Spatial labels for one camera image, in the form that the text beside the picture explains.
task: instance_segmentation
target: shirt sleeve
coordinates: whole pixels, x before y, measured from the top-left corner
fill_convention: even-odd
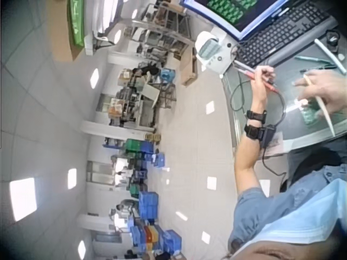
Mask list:
[[[270,203],[258,187],[249,188],[239,195],[234,211],[234,228],[228,242],[230,252],[236,252],[252,239],[257,232],[261,216],[267,211]]]

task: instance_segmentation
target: black wristband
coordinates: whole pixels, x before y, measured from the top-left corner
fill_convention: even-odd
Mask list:
[[[264,128],[245,125],[245,133],[248,138],[261,141],[264,136]]]
[[[265,124],[267,111],[264,110],[262,114],[254,113],[253,111],[247,110],[246,117],[251,120],[260,121],[262,124]]]

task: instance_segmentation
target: tiled floor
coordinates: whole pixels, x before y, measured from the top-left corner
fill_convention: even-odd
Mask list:
[[[193,18],[198,30],[208,29]],[[233,227],[233,211],[237,195],[234,180],[232,139],[226,98],[219,76],[210,70],[201,72],[189,87],[179,84],[179,62],[169,61],[176,68],[177,102],[172,109],[162,109],[159,149],[165,153],[170,171],[150,169],[149,190],[159,194],[159,223],[182,236],[182,251],[187,259],[220,259],[227,253],[227,240]],[[206,115],[206,104],[214,102],[214,112]],[[285,157],[268,163],[280,171]],[[277,193],[280,180],[256,165],[261,179],[270,179],[270,194]],[[207,178],[217,179],[216,190],[207,189]],[[184,214],[184,221],[176,212]],[[210,235],[210,243],[201,240],[202,232]]]

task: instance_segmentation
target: glass desk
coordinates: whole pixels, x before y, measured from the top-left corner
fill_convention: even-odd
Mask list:
[[[347,57],[346,43],[346,39],[342,37],[339,42],[339,53],[343,53]],[[308,48],[297,55],[329,59],[315,44],[310,45]],[[319,66],[321,66],[320,63],[298,61],[294,58],[291,58],[275,67],[277,76],[275,82],[285,99],[287,111],[284,121],[278,126],[277,129],[277,133],[281,132],[283,135],[282,153],[287,153],[297,148],[313,145],[333,138],[324,118],[316,124],[308,126],[304,122],[303,116],[298,106],[295,105],[295,100],[298,97],[299,93],[303,90],[303,88],[292,86],[292,82],[302,77],[301,73],[299,72],[301,69],[314,68]],[[248,80],[244,75],[241,75],[241,78],[242,81]],[[241,135],[243,133],[243,128],[245,127],[247,121],[242,110],[235,112],[232,111],[230,107],[230,103],[233,104],[233,107],[235,109],[240,108],[242,105],[241,88],[239,88],[235,92],[233,99],[230,99],[231,93],[239,84],[239,77],[236,70],[229,68],[224,74],[222,82],[229,109],[233,146],[235,148],[240,141]],[[250,109],[252,102],[252,89],[249,82],[243,84],[243,92],[245,96],[244,110],[247,111]],[[281,114],[282,105],[279,97],[275,93],[269,93],[266,123],[277,123],[281,117]],[[331,119],[337,137],[347,133],[347,118],[344,114],[334,114],[331,116]]]

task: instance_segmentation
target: computer monitor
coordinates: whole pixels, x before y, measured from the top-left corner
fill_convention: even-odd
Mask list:
[[[181,0],[181,5],[215,23],[236,40],[255,31],[289,0]]]

